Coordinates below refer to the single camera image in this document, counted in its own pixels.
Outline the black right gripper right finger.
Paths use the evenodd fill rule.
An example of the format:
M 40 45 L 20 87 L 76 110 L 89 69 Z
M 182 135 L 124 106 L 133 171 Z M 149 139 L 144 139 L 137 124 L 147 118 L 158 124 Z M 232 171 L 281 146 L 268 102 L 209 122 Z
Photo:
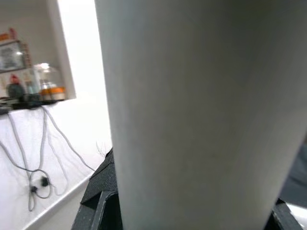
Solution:
M 277 230 L 307 230 L 307 141 L 296 155 L 272 214 Z

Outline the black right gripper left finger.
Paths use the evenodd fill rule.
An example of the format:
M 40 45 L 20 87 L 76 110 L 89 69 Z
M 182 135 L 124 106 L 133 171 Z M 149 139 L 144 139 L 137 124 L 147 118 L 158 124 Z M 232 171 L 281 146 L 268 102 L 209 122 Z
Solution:
M 71 230 L 123 230 L 113 150 L 90 177 Z

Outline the white threaded table leg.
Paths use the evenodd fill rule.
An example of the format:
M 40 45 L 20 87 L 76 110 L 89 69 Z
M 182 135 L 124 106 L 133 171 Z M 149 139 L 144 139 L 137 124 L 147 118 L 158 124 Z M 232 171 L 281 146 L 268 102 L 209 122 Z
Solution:
M 307 0 L 95 0 L 124 230 L 263 230 L 307 133 Z

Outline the orange lid jar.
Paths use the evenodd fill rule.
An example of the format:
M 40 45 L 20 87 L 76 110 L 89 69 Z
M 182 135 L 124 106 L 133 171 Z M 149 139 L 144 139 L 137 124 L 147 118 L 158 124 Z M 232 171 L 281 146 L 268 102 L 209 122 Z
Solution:
M 40 94 L 43 101 L 62 101 L 66 99 L 64 87 L 42 89 Z

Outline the black shelf clutter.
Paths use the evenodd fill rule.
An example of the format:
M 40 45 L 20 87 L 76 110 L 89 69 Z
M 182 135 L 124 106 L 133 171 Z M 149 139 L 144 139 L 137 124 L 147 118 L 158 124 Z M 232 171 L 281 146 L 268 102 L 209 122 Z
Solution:
M 0 115 L 7 115 L 12 110 L 33 110 L 43 105 L 53 105 L 62 100 L 41 100 L 38 95 L 24 95 L 21 98 L 0 97 Z

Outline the large glass jar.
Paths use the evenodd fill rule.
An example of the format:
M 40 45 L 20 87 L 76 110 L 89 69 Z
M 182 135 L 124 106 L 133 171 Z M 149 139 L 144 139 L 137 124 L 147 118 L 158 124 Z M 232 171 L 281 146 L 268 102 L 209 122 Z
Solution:
M 33 70 L 38 83 L 39 94 L 42 89 L 63 87 L 59 71 L 48 63 L 36 64 Z

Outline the red hat figurine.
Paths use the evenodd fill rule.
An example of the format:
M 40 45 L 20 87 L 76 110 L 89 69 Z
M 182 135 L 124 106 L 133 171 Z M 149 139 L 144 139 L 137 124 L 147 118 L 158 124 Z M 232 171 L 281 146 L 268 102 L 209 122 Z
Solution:
M 10 76 L 10 83 L 7 86 L 7 94 L 11 98 L 21 98 L 25 94 L 25 90 L 15 74 Z

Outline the framed picture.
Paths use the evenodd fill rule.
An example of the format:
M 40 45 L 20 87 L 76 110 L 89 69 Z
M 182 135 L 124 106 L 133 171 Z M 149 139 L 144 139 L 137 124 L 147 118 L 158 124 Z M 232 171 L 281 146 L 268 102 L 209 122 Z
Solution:
M 20 41 L 0 45 L 0 73 L 26 68 L 24 52 Z

